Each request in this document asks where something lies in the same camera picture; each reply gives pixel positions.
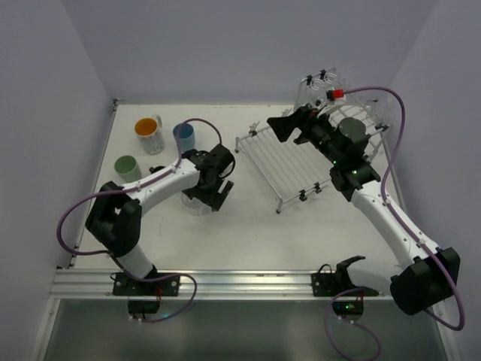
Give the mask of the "clear glass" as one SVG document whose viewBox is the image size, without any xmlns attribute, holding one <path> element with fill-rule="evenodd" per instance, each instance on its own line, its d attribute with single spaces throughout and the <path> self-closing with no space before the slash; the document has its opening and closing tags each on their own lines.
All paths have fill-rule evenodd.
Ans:
<svg viewBox="0 0 481 361">
<path fill-rule="evenodd" d="M 204 216 L 212 212 L 211 207 L 205 205 L 196 198 L 190 199 L 184 193 L 181 193 L 181 201 L 185 209 L 193 216 Z"/>
<path fill-rule="evenodd" d="M 393 99 L 390 96 L 380 97 L 370 102 L 369 115 L 376 124 L 389 121 Z"/>
</svg>

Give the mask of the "light green plastic cup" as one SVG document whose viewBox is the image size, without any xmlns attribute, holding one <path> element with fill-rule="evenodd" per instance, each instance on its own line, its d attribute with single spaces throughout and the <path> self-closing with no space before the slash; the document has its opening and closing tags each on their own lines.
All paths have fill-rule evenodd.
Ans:
<svg viewBox="0 0 481 361">
<path fill-rule="evenodd" d="M 118 158 L 114 163 L 114 170 L 126 183 L 139 181 L 142 178 L 136 158 L 130 155 Z"/>
</svg>

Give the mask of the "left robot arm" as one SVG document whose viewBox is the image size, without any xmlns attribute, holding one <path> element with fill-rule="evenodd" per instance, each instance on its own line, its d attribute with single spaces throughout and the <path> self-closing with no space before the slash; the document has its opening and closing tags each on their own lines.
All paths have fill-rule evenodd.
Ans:
<svg viewBox="0 0 481 361">
<path fill-rule="evenodd" d="M 89 212 L 86 229 L 127 275 L 144 280 L 155 267 L 139 245 L 142 217 L 178 193 L 218 211 L 234 186 L 226 179 L 234 164 L 231 151 L 218 144 L 210 151 L 189 150 L 137 182 L 106 183 Z"/>
</svg>

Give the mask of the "light blue plastic cup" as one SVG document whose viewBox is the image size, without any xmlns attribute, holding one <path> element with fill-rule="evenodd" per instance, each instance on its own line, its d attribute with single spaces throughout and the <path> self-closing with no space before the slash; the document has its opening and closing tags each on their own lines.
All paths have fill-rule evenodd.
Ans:
<svg viewBox="0 0 481 361">
<path fill-rule="evenodd" d="M 181 153 L 195 148 L 195 130 L 189 123 L 177 124 L 173 129 L 173 135 L 178 140 Z"/>
</svg>

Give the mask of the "white patterned ceramic mug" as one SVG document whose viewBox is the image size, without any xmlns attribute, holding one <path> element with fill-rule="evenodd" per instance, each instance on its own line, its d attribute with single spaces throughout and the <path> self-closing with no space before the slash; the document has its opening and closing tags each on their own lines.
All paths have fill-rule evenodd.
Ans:
<svg viewBox="0 0 481 361">
<path fill-rule="evenodd" d="M 156 155 L 165 149 L 162 134 L 162 118 L 158 114 L 138 120 L 135 124 L 135 134 L 144 152 Z"/>
</svg>

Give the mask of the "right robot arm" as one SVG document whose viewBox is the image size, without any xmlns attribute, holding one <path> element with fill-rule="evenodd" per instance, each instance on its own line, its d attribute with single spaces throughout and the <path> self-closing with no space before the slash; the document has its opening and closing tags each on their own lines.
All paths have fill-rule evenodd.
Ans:
<svg viewBox="0 0 481 361">
<path fill-rule="evenodd" d="M 460 297 L 460 256 L 432 241 L 386 192 L 385 182 L 365 159 L 370 135 L 361 120 L 346 117 L 333 126 L 328 114 L 301 107 L 287 117 L 270 117 L 267 123 L 280 142 L 299 130 L 294 143 L 312 144 L 331 162 L 334 188 L 371 222 L 398 261 L 397 271 L 375 265 L 366 256 L 339 262 L 335 277 L 340 290 L 366 287 L 386 293 L 408 315 Z"/>
</svg>

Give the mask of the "dark blue ceramic cup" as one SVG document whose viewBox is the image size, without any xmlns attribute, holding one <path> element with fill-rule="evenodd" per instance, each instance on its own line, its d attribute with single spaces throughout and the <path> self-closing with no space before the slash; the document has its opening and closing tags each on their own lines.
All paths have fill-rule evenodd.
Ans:
<svg viewBox="0 0 481 361">
<path fill-rule="evenodd" d="M 159 165 L 159 166 L 156 166 L 156 167 L 150 167 L 150 168 L 149 168 L 149 172 L 150 172 L 151 174 L 154 174 L 154 173 L 156 173 L 156 172 L 158 172 L 158 171 L 161 171 L 161 170 L 164 169 L 164 168 L 165 168 L 165 167 L 164 167 L 163 165 Z"/>
</svg>

